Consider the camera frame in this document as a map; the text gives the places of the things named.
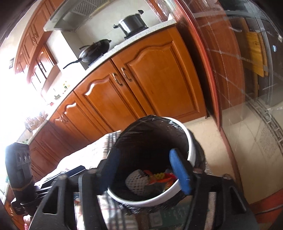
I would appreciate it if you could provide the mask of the red snack wrapper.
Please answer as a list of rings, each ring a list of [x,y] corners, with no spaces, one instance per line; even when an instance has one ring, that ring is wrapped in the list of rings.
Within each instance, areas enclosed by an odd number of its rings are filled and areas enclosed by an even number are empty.
[[[177,180],[177,177],[173,173],[165,173],[165,177],[162,180],[155,180],[154,174],[149,170],[144,170],[144,173],[149,177],[149,184],[153,185],[155,183],[170,183],[171,185]]]

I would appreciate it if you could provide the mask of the white foam fruit net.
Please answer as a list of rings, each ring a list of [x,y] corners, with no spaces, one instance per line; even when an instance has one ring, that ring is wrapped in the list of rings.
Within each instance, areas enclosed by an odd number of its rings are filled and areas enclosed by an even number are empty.
[[[147,188],[150,179],[142,170],[135,170],[125,180],[126,187],[138,196],[148,196],[150,190]]]

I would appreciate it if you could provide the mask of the yellow foam fruit net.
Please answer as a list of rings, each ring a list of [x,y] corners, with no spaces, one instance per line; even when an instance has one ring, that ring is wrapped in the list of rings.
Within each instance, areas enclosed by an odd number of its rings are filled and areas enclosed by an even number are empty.
[[[154,174],[155,180],[162,180],[162,179],[164,179],[164,177],[165,177],[165,173]]]

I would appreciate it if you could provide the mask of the plaid tablecloth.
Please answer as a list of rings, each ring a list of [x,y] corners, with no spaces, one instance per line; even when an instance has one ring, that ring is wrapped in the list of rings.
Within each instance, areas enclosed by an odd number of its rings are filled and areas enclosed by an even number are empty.
[[[187,129],[176,135],[154,129],[124,130],[107,158],[97,168],[77,177],[61,175],[40,203],[30,229],[76,229],[74,192],[79,192],[85,229],[106,229],[98,202],[104,192],[118,200],[117,184],[123,175],[139,166],[159,171],[170,167],[169,152],[177,149],[194,167],[205,168],[204,151]]]

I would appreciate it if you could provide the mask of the white countertop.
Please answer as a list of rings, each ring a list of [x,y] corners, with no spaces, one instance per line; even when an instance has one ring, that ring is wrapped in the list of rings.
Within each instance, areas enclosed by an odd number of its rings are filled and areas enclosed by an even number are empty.
[[[59,105],[64,101],[64,99],[75,89],[75,87],[82,82],[83,79],[85,79],[91,72],[93,72],[97,67],[99,67],[101,64],[112,58],[115,54],[122,51],[126,47],[134,44],[135,42],[141,40],[142,38],[147,37],[148,35],[151,35],[157,31],[161,31],[167,27],[176,25],[176,20],[168,20],[166,22],[162,22],[160,24],[154,25],[148,29],[145,29],[141,31],[140,33],[137,33],[136,35],[132,36],[128,40],[123,41],[122,43],[114,46],[111,50],[106,52],[104,55],[101,55],[96,61],[92,62],[90,66],[85,71],[79,72],[79,74],[75,75],[75,72],[72,72],[71,79],[74,80],[74,82],[71,83],[70,86],[67,87],[66,91],[57,99],[55,100],[54,105],[48,106],[47,114],[48,116],[46,119],[35,129],[35,131],[32,131],[31,136],[27,140],[23,140],[21,142],[27,142],[31,143],[32,140],[35,138],[36,134],[39,132],[39,130],[46,124],[46,122],[51,118],[54,111],[59,107]]]

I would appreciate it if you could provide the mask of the wooden upper cabinets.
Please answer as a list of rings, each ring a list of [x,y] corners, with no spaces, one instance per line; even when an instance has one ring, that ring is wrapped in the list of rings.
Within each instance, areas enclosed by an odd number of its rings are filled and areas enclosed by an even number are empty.
[[[44,25],[63,1],[40,1],[21,37],[15,57],[14,71],[23,74],[28,83],[42,86],[53,71],[58,71],[57,62],[47,46],[51,32],[44,31]]]

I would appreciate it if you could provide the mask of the wooden cabinets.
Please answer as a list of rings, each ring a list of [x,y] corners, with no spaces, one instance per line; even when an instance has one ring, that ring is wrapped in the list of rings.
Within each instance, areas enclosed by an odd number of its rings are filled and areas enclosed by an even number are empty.
[[[35,181],[67,155],[151,114],[183,123],[206,115],[199,78],[174,25],[126,40],[53,107],[29,142]]]
[[[58,71],[57,62],[47,46],[51,32],[44,31],[44,25],[63,1],[40,1],[21,37],[15,57],[14,71],[23,74],[28,83],[42,86],[53,71]]]

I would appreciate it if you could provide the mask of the wooden lower cabinets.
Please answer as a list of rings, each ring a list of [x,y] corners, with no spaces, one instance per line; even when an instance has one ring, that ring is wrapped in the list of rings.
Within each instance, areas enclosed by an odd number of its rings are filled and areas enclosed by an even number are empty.
[[[35,181],[67,155],[151,114],[183,123],[206,115],[199,78],[174,25],[126,40],[53,107],[29,142]]]

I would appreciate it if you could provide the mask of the black wok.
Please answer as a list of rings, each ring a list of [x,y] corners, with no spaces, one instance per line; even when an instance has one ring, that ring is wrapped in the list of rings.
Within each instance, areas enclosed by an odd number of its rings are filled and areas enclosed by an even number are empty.
[[[81,61],[89,64],[93,63],[109,51],[111,42],[112,41],[109,39],[102,39],[98,42],[92,43],[91,45],[84,45],[83,47],[80,47],[79,50],[81,53],[79,54],[79,58],[76,61],[67,64],[63,69],[71,64],[79,63]]]

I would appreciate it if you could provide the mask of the steel cooking pot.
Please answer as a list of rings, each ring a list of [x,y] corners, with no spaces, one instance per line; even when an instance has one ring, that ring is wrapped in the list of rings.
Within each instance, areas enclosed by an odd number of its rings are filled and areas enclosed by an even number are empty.
[[[113,24],[113,28],[120,28],[126,35],[126,38],[133,36],[148,28],[141,17],[143,13],[143,10],[138,10],[138,13],[129,15],[124,19],[121,19],[118,22],[118,25]]]

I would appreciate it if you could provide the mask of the range hood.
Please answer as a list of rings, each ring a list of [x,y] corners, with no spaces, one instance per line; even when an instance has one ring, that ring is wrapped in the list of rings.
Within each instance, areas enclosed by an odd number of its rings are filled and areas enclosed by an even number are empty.
[[[68,0],[63,1],[44,25],[44,31],[75,32],[96,13],[113,1]]]

